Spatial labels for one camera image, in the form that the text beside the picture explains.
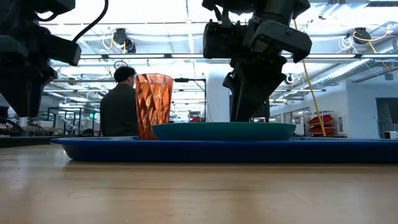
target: blue plastic tray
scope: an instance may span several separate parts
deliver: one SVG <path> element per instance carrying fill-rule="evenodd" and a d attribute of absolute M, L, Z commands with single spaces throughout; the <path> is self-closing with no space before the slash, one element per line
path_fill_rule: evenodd
<path fill-rule="evenodd" d="M 397 140 L 291 138 L 290 141 L 139 141 L 123 138 L 53 139 L 76 161 L 396 163 Z"/>

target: teal plate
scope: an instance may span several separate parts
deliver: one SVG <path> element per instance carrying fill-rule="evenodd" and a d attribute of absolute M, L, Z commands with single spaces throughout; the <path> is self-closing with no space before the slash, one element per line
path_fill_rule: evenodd
<path fill-rule="evenodd" d="M 287 141 L 296 125 L 277 123 L 171 123 L 153 125 L 163 141 Z"/>

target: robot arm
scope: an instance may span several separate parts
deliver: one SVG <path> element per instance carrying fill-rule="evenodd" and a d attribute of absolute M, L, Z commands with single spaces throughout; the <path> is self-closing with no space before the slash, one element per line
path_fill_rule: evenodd
<path fill-rule="evenodd" d="M 44 86 L 57 78 L 50 59 L 77 66 L 81 48 L 38 25 L 75 8 L 73 0 L 0 0 L 0 93 L 19 116 L 36 117 Z"/>
<path fill-rule="evenodd" d="M 220 15 L 216 8 L 221 6 Z M 223 85 L 233 95 L 231 121 L 249 121 L 285 80 L 283 50 L 293 54 L 295 63 L 309 55 L 312 41 L 307 34 L 289 27 L 292 19 L 305 12 L 308 0 L 203 0 L 202 6 L 215 10 L 221 23 L 210 20 L 203 34 L 205 58 L 230 58 L 233 71 Z M 232 24 L 228 12 L 253 12 L 248 24 Z"/>

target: orange plastic cup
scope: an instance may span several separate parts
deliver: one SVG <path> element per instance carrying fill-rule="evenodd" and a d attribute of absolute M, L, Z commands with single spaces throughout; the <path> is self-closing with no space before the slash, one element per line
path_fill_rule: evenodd
<path fill-rule="evenodd" d="M 167 75 L 142 74 L 135 82 L 139 139 L 156 140 L 152 125 L 169 122 L 174 80 Z"/>

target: man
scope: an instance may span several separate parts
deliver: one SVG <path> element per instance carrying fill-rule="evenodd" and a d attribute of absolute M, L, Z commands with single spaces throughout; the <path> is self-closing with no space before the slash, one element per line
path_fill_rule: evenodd
<path fill-rule="evenodd" d="M 133 89 L 136 71 L 120 67 L 114 73 L 118 83 L 101 100 L 99 106 L 103 136 L 136 136 L 138 134 L 136 91 Z"/>

